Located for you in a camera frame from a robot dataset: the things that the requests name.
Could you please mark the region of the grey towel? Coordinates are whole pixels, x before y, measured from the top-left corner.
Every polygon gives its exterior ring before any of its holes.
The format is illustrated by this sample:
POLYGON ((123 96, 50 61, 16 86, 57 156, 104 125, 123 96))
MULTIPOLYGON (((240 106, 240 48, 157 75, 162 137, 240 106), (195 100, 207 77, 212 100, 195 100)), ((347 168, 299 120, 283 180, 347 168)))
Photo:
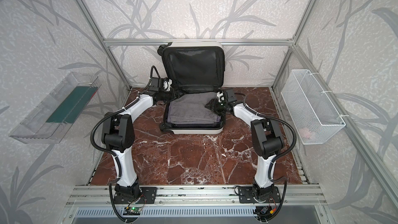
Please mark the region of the grey towel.
POLYGON ((205 107, 216 99, 215 92, 185 94, 169 104, 167 122, 171 124, 216 124, 221 116, 205 107))

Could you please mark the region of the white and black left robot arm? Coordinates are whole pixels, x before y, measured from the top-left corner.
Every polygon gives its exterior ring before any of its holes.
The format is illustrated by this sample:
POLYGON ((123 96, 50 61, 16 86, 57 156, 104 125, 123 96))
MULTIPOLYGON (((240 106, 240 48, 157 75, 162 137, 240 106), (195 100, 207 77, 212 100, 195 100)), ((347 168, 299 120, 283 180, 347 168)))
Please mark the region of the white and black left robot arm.
POLYGON ((158 101, 170 102, 180 97, 177 87, 169 78, 150 79, 145 91, 117 112, 108 113, 102 123, 102 143, 113 157, 117 178, 115 191, 122 196, 137 199, 141 196, 138 176, 132 159, 135 141, 134 121, 158 101))

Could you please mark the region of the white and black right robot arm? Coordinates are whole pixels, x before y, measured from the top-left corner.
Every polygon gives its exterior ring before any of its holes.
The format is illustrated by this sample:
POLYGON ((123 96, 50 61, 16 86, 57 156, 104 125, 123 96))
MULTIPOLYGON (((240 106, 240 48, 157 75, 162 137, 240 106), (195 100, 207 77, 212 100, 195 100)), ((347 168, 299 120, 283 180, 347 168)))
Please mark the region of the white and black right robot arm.
POLYGON ((217 115, 230 113, 250 126, 252 146, 258 156, 252 192, 257 201, 264 201, 275 191, 276 157, 285 145, 280 119, 258 113, 246 103, 243 93, 236 93, 233 89, 217 93, 205 107, 217 115))

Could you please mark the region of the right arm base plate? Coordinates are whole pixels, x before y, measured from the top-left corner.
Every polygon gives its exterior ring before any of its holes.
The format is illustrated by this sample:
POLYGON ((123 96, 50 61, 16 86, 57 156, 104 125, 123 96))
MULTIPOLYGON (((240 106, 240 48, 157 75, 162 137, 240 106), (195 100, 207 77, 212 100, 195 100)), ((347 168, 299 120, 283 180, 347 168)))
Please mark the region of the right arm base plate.
POLYGON ((254 189, 253 186, 236 186, 235 193, 239 197, 240 203, 280 203, 282 194, 276 186, 268 187, 265 190, 254 189))

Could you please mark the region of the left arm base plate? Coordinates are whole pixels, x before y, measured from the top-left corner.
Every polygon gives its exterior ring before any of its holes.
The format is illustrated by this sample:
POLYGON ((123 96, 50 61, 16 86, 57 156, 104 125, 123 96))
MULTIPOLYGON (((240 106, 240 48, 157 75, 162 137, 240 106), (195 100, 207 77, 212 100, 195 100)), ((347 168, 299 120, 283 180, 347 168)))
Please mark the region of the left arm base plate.
POLYGON ((157 187, 115 187, 115 204, 154 204, 157 187))

